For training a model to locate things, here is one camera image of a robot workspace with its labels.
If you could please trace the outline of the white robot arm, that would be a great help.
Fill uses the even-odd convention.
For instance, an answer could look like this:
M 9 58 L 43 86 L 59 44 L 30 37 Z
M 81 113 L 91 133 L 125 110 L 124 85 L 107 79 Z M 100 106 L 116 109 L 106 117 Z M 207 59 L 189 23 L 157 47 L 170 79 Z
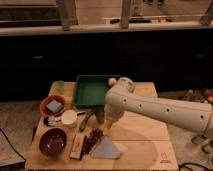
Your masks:
M 105 95 L 105 126 L 117 122 L 125 111 L 165 122 L 213 140 L 213 107 L 209 103 L 145 97 L 134 94 L 134 82 L 121 77 Z

